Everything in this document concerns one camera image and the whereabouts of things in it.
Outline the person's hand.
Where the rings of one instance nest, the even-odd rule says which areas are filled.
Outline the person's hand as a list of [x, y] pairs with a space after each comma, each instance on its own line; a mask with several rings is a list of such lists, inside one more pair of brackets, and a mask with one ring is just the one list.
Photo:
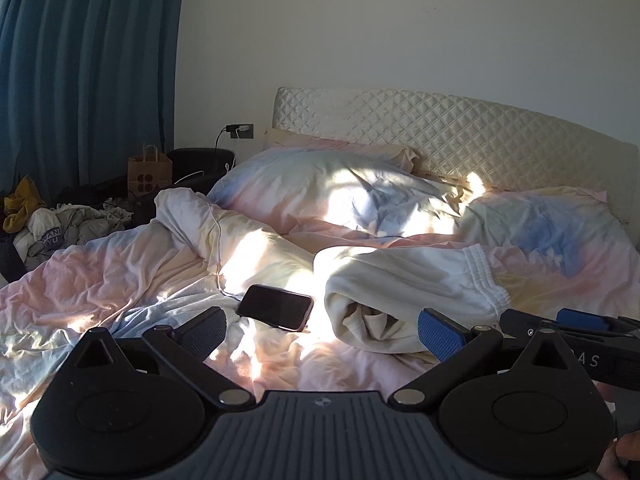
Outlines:
[[628, 480], [630, 464], [638, 464], [640, 458], [640, 434], [625, 434], [612, 442], [603, 455], [597, 475], [604, 480]]

